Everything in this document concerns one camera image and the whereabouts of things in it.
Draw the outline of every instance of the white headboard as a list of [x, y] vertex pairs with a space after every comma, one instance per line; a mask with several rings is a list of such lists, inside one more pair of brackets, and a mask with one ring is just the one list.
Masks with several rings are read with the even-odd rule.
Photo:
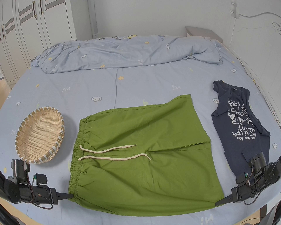
[[231, 0], [230, 10], [233, 15], [224, 45], [242, 61], [281, 127], [281, 1], [256, 0], [252, 7], [247, 1], [236, 7]]

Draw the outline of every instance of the woven basket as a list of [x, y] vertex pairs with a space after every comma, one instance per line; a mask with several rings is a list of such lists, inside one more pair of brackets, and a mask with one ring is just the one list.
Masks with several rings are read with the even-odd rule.
[[16, 134], [18, 156], [29, 163], [48, 162], [56, 155], [64, 137], [64, 119], [53, 107], [42, 107], [30, 113]]

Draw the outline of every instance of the wooden floor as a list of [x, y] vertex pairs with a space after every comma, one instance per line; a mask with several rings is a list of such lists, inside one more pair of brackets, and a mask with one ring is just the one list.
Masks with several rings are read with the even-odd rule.
[[[4, 101], [7, 99], [7, 97], [9, 96], [10, 93], [10, 88], [7, 85], [5, 80], [0, 80], [0, 109], [4, 103]], [[4, 199], [0, 198], [0, 204], [12, 215], [18, 217], [22, 222], [24, 222], [26, 225], [40, 225], [40, 223], [37, 223], [36, 221], [34, 221], [33, 219], [29, 218], [27, 215], [25, 215], [24, 213], [20, 212], [19, 210], [17, 210], [15, 207], [13, 207], [9, 202], [5, 201]], [[257, 212], [253, 213], [251, 216], [247, 217], [246, 219], [242, 220], [245, 221], [247, 219], [251, 219], [251, 218], [256, 218], [256, 217], [260, 217], [260, 210], [258, 210]], [[255, 224], [258, 223], [260, 220], [259, 219], [253, 219], [253, 220], [249, 220], [247, 221], [250, 224]]]

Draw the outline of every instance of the basket rim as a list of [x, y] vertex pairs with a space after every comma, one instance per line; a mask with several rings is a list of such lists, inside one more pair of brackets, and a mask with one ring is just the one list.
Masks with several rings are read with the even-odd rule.
[[[36, 114], [37, 112], [41, 112], [41, 111], [45, 111], [45, 110], [52, 110], [56, 113], [59, 114], [60, 116], [60, 120], [61, 120], [61, 130], [58, 134], [58, 137], [57, 137], [57, 140], [55, 141], [55, 143], [53, 144], [53, 146], [44, 154], [42, 155], [41, 157], [39, 157], [38, 159], [34, 159], [34, 160], [29, 160], [29, 159], [26, 159], [24, 157], [22, 157], [20, 155], [20, 152], [19, 152], [19, 149], [18, 149], [18, 146], [17, 146], [17, 143], [18, 143], [18, 138], [20, 136], [20, 132], [21, 130], [23, 129], [23, 127], [25, 126], [26, 124], [26, 119], [29, 120], [31, 117], [33, 117], [34, 114]], [[55, 155], [56, 152], [59, 150], [60, 148], [60, 145], [62, 143], [62, 139], [64, 137], [64, 119], [63, 119], [63, 116], [62, 114], [60, 113], [59, 110], [57, 110], [56, 108], [54, 107], [50, 107], [50, 106], [44, 106], [44, 107], [41, 107], [41, 108], [38, 108], [34, 111], [32, 111], [30, 114], [28, 114], [27, 117], [24, 118], [24, 120], [21, 122], [19, 128], [18, 128], [18, 131], [17, 131], [17, 134], [16, 134], [16, 138], [15, 138], [15, 148], [16, 148], [16, 152], [18, 154], [18, 156], [21, 158], [21, 160], [24, 160], [26, 162], [29, 162], [29, 163], [42, 163], [44, 162], [45, 160], [49, 159], [51, 156]]]

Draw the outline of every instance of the white drawstring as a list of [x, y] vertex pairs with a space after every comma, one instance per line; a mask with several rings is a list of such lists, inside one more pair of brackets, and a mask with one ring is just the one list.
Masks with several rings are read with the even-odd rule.
[[[103, 151], [93, 151], [93, 150], [89, 150], [89, 149], [85, 149], [85, 148], [82, 148], [82, 145], [80, 145], [80, 149], [84, 150], [84, 151], [87, 151], [87, 152], [93, 152], [93, 153], [104, 153], [104, 152], [109, 152], [111, 150], [114, 150], [114, 149], [124, 149], [124, 148], [130, 148], [132, 146], [136, 146], [136, 145], [123, 145], [123, 146], [117, 146], [117, 147], [113, 147], [113, 148], [110, 148], [110, 149], [106, 149], [106, 150], [103, 150]], [[86, 158], [93, 158], [93, 159], [108, 159], [108, 160], [117, 160], [117, 161], [123, 161], [123, 160], [129, 160], [129, 159], [134, 159], [134, 158], [137, 158], [139, 156], [147, 156], [149, 159], [151, 159], [147, 154], [145, 153], [140, 153], [140, 154], [137, 154], [135, 156], [131, 156], [131, 157], [127, 157], [127, 158], [111, 158], [111, 157], [98, 157], [98, 156], [83, 156], [81, 158], [79, 158], [78, 160], [82, 160], [82, 159], [86, 159]]]

